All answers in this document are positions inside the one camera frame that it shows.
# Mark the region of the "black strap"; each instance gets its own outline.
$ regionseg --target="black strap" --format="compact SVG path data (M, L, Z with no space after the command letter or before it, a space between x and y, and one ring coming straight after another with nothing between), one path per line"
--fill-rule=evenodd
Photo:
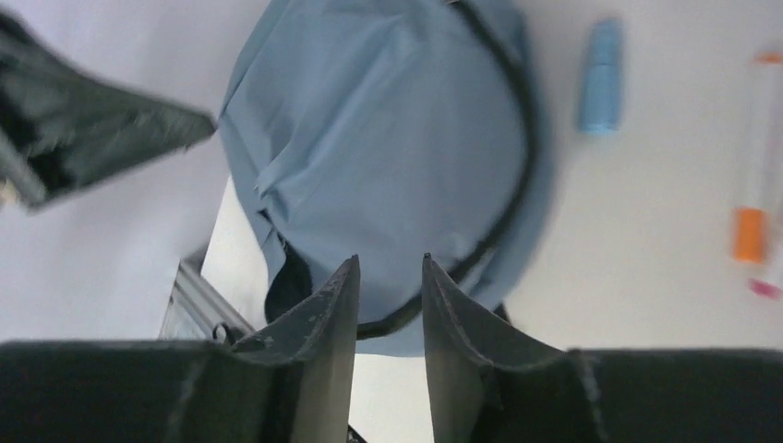
M523 149L525 149L527 153L524 161L524 168L520 172L516 188L514 188L513 195L509 200L506 209L495 221L495 224L487 235L478 242L473 252L460 260L449 270L449 276L459 284L470 273L470 270L478 265L484 256L491 254L495 250L500 239L511 228L519 209L522 207L524 197L527 195L527 190L530 187L533 178L533 170L536 164L538 151L540 150L540 140L538 135L536 101L533 92L530 89L525 72L513 62L512 57L506 53L503 46L492 36L488 27L484 24L481 17L472 6L468 5L464 0L451 0L449 4L461 16L462 20L476 38L492 53L492 56L495 58L495 61L503 72L503 76L506 77L511 92L517 101L520 117L524 122L525 140ZM306 281L311 281L312 279L307 265L305 266L307 275L303 275L301 266L296 266L297 264L300 265L301 263L304 263L304 260L298 256L290 245L287 245L286 247L286 255L287 257L283 269L287 269L289 263L291 263L298 271L289 272L281 270L272 282L265 304L267 308L267 320L269 321L273 321L279 315L279 312L285 312L287 309L294 307L298 301L303 300L312 292L310 283L310 286L307 288L299 288L304 292L298 294L296 297L292 297L292 287L301 286L302 279L306 279ZM298 279L298 282L289 281L286 283L294 276ZM410 324L410 322L420 313L421 292L411 297L404 305L385 318L359 324L356 339L375 339L393 334Z

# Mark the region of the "blue object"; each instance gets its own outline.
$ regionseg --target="blue object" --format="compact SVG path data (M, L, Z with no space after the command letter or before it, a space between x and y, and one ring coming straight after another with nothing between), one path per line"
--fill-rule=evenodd
M590 36L579 105L579 130L612 134L620 127L622 105L622 31L620 22L598 23Z
M471 3L530 73L513 3ZM432 0L272 0L236 62L219 128L271 283L292 249L314 290L357 254L361 323L412 300L425 253L450 268L475 250L528 152L497 61L453 6ZM511 228L460 286L489 309L540 235L552 184L546 142ZM421 354L421 316L356 350Z

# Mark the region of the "blue marker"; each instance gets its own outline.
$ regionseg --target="blue marker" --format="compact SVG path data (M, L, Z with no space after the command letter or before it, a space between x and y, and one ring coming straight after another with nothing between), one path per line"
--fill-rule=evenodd
M579 130L612 134L620 127L622 104L622 31L618 20L596 24L584 62Z

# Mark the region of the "blue bag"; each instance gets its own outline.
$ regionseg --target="blue bag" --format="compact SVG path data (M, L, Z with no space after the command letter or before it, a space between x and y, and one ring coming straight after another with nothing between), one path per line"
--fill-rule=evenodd
M352 255L361 353L423 352L425 253L500 304L551 188L530 63L508 0L272 0L218 124L269 266L267 318Z

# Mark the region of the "orange marker cap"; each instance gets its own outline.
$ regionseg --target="orange marker cap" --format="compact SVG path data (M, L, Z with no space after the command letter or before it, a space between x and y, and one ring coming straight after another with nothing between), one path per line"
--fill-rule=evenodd
M734 258L763 263L765 258L765 214L754 208L737 209L737 237Z

